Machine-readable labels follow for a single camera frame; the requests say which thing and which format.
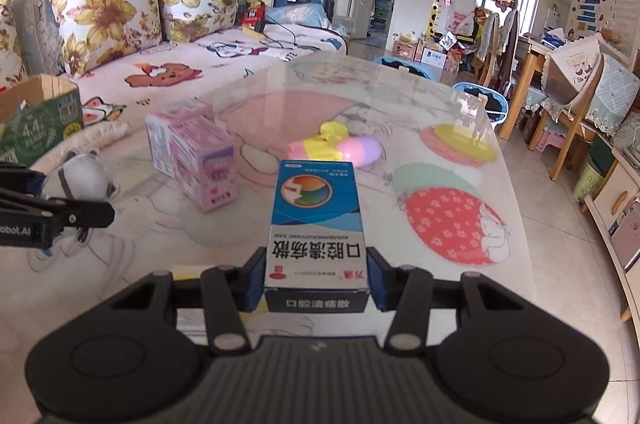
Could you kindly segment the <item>yellow pink water gun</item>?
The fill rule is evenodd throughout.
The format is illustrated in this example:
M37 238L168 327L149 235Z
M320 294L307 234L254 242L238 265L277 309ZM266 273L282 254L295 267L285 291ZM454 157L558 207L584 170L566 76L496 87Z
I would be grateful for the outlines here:
M349 162L363 167L378 161L383 148L372 136L352 136L348 127L337 121L324 122L314 137L288 145L286 158L297 161Z

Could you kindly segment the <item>blue white medicine box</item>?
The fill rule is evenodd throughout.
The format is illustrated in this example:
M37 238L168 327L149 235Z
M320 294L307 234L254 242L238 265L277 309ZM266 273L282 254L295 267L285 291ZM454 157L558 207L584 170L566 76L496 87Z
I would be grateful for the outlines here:
M358 314L366 309L367 249L352 163L280 163L264 293L274 313Z

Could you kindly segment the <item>floral pillow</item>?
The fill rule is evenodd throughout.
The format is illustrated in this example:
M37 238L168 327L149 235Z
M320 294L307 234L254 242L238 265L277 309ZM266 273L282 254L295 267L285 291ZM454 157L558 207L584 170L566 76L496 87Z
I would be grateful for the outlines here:
M163 41L158 0L49 1L72 79Z
M160 0L160 18L166 39L191 43L232 28L239 0Z

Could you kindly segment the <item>floral pillow middle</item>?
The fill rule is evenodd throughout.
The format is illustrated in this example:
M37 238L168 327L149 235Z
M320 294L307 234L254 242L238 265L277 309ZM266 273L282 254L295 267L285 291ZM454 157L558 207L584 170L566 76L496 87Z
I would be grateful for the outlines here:
M49 1L72 79L163 41L158 0Z

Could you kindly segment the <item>white panda toy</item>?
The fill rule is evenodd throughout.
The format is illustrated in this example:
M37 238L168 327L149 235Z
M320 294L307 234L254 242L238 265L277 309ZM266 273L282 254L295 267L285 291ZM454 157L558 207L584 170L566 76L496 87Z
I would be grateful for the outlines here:
M97 150L87 153L70 151L53 172L43 180L41 199L108 201L119 193L119 184L106 167Z

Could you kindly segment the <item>cardboard storage box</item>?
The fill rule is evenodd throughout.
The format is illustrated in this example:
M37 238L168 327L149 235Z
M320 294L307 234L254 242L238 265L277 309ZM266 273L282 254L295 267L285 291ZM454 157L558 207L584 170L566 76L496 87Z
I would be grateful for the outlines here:
M2 162L30 166L84 128L78 86L47 74L1 93Z

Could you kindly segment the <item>floral pillow far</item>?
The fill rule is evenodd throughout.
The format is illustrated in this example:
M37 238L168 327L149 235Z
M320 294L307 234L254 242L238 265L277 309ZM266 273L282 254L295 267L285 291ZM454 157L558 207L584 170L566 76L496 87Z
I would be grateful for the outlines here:
M160 18L166 39L191 43L232 28L239 0L160 0Z

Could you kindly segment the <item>orange white medicine box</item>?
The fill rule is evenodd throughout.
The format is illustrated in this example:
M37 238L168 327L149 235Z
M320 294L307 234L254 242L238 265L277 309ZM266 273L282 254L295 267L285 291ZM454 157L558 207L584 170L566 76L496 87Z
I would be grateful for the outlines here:
M205 269L203 265L177 265L171 268L171 272L176 281L198 280ZM206 341L204 309L198 294L186 296L177 309L177 329L194 343Z

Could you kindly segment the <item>pink small carton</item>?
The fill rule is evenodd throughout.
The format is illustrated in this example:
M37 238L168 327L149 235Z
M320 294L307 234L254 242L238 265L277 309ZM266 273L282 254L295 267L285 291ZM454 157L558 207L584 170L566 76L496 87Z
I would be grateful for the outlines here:
M196 98L145 117L155 169L173 178L204 213L239 196L233 139L212 117L213 107Z

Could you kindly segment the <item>red snack box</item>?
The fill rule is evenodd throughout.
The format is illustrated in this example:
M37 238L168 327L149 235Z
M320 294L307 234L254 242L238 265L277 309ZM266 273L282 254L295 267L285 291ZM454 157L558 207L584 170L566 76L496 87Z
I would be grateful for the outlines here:
M255 31L264 31L266 17L266 6L264 2L250 2L245 7L242 26Z

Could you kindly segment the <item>wooden chair with cover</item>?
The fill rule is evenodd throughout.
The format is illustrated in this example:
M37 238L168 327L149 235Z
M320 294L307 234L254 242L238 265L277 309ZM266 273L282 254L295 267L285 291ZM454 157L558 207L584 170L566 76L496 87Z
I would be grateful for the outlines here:
M538 103L540 120L529 148L536 147L548 122L566 127L549 171L551 181L556 181L576 137L588 141L593 133L615 135L639 95L639 78L631 71L629 58L600 33L556 48L532 42L500 138L510 137L535 73L541 74L544 98Z

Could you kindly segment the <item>cartoon print sofa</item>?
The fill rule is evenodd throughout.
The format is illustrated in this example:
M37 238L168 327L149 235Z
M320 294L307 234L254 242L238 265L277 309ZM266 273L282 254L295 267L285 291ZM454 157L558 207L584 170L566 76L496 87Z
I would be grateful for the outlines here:
M326 8L298 0L270 8L262 34L242 26L239 0L232 28L191 43L166 39L146 50L70 78L49 0L1 0L1 93L31 77L47 74L79 88L84 129L134 123L183 100L205 95L282 62L315 52L344 54L347 42L332 29Z

